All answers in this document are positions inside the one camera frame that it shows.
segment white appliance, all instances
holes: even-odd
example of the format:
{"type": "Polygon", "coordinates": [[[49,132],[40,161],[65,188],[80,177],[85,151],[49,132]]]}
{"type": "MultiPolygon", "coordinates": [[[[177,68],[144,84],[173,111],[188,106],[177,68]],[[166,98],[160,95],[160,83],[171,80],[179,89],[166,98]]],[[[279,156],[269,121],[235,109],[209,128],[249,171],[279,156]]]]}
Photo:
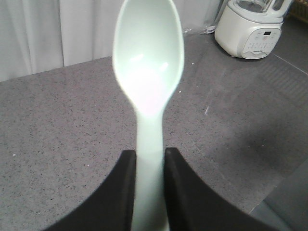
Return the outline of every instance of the white appliance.
{"type": "Polygon", "coordinates": [[[231,56],[266,57],[275,47],[283,17],[293,0],[230,0],[215,31],[218,44],[231,56]]]}

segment granite countertop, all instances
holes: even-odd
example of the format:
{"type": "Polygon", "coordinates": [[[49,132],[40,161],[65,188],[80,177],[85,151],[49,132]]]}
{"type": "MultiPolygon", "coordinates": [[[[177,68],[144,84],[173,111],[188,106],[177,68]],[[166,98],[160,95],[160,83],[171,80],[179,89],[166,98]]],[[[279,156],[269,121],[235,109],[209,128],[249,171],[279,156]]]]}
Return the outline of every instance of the granite countertop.
{"type": "MultiPolygon", "coordinates": [[[[213,35],[185,47],[165,146],[249,212],[308,157],[307,72],[275,52],[231,58],[213,35]]],[[[0,119],[0,230],[53,224],[135,149],[134,112],[109,57],[1,82],[0,119]]]]}

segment spoon bowl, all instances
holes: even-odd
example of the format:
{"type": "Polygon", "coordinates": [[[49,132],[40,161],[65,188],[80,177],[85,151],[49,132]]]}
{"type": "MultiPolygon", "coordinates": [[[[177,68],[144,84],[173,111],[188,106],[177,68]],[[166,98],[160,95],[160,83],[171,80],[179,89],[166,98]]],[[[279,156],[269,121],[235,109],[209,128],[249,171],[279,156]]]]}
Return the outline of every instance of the spoon bowl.
{"type": "Polygon", "coordinates": [[[132,230],[167,231],[162,116],[183,71],[180,19],[172,0],[125,0],[115,30],[115,76],[137,117],[132,230]]]}

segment spoon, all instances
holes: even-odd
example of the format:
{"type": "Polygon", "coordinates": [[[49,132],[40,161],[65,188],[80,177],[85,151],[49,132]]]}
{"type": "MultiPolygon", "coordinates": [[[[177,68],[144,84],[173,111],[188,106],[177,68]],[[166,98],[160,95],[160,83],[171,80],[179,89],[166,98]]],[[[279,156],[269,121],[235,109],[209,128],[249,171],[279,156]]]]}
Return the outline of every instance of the spoon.
{"type": "Polygon", "coordinates": [[[125,0],[115,27],[113,67],[137,117],[133,231],[169,230],[163,190],[162,118],[184,63],[172,0],[125,0]]]}

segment white curtain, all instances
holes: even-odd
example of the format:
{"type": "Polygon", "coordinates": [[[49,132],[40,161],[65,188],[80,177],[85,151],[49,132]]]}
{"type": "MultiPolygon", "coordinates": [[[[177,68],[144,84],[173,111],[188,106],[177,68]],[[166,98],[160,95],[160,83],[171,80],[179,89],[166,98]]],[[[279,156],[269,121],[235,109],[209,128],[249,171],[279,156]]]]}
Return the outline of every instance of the white curtain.
{"type": "MultiPolygon", "coordinates": [[[[0,81],[112,54],[123,0],[0,0],[0,81]]],[[[184,29],[211,25],[220,0],[174,0],[184,29]]]]}

